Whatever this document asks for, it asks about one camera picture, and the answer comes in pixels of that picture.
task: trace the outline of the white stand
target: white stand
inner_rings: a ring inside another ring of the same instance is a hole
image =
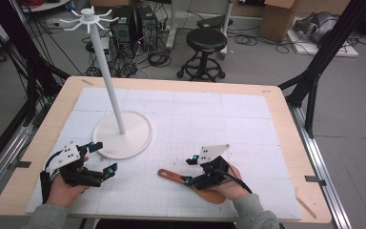
[[[77,16],[81,16],[75,11],[72,12]],[[148,147],[153,138],[153,129],[150,121],[144,115],[136,112],[123,112],[121,114],[118,107],[117,98],[112,85],[112,79],[110,77],[109,66],[106,61],[106,56],[103,53],[99,31],[96,27],[97,25],[104,30],[104,28],[99,24],[100,20],[111,22],[118,18],[114,18],[112,20],[100,18],[101,16],[109,15],[112,12],[111,10],[104,15],[94,15],[93,8],[83,9],[81,12],[82,16],[80,19],[71,22],[64,20],[61,21],[66,23],[79,21],[79,24],[74,28],[64,29],[65,31],[74,31],[82,24],[88,26],[88,33],[91,34],[94,52],[96,54],[97,61],[99,62],[100,71],[103,74],[109,98],[112,103],[112,109],[114,111],[114,114],[106,116],[96,126],[93,132],[93,141],[103,142],[103,148],[98,151],[103,156],[113,159],[131,158],[140,154]]]

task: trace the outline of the black tape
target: black tape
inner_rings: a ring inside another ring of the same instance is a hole
[[[324,179],[319,179],[315,176],[305,176],[305,180],[307,182],[316,182],[319,184],[319,186],[326,186],[326,181]]]

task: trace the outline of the round white base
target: round white base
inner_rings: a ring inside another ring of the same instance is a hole
[[[121,113],[126,133],[121,135],[114,114],[104,117],[93,132],[94,142],[103,142],[98,152],[113,159],[137,156],[150,145],[153,128],[144,115],[136,112]]]

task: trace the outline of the white paper sheet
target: white paper sheet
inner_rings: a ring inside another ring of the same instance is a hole
[[[231,201],[211,204],[190,188],[157,175],[163,168],[183,176],[199,176],[202,168],[188,165],[186,159],[198,155],[201,146],[230,144],[230,150],[222,156],[240,170],[243,180],[259,194],[264,208],[279,219],[301,218],[263,96],[118,89],[115,92],[121,111],[140,112],[150,120],[152,142],[142,154],[122,161],[90,154],[88,169],[102,171],[117,162],[118,170],[100,188],[91,188],[81,195],[71,208],[72,214],[234,219],[237,214]],[[96,124],[111,112],[106,89],[84,89],[52,154],[70,141],[89,143]],[[41,203],[39,185],[38,182],[28,213]]]

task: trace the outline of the white pole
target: white pole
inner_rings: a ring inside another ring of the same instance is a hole
[[[106,88],[112,103],[112,109],[114,111],[115,118],[117,119],[118,128],[120,129],[120,134],[123,135],[126,133],[126,128],[124,127],[123,118],[121,117],[120,109],[118,108],[117,98],[115,97],[114,87],[112,85],[112,79],[110,77],[106,56],[103,53],[99,31],[97,30],[96,24],[90,24],[88,26],[91,27],[91,41],[93,43],[97,61],[99,62],[100,71],[102,72],[103,78],[105,79]]]

